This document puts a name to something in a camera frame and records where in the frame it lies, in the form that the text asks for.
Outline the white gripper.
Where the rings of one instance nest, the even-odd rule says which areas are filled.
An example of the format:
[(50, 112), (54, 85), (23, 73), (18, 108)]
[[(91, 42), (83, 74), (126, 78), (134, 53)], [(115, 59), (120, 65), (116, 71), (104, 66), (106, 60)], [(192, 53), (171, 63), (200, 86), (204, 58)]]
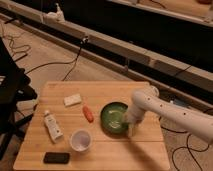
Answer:
[(124, 122), (128, 123), (127, 136), (132, 137), (135, 135), (136, 124), (141, 123), (145, 116), (145, 110), (136, 105), (131, 105), (127, 108), (124, 114)]

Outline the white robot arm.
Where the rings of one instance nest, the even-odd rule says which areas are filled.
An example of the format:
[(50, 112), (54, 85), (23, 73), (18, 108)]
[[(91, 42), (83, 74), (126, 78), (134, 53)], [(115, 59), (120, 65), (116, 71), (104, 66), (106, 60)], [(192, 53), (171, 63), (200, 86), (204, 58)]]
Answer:
[(144, 114), (150, 111), (175, 122), (208, 144), (213, 144), (213, 116), (166, 102), (154, 93), (143, 90), (135, 90), (131, 100), (132, 105), (124, 116), (126, 123), (141, 122)]

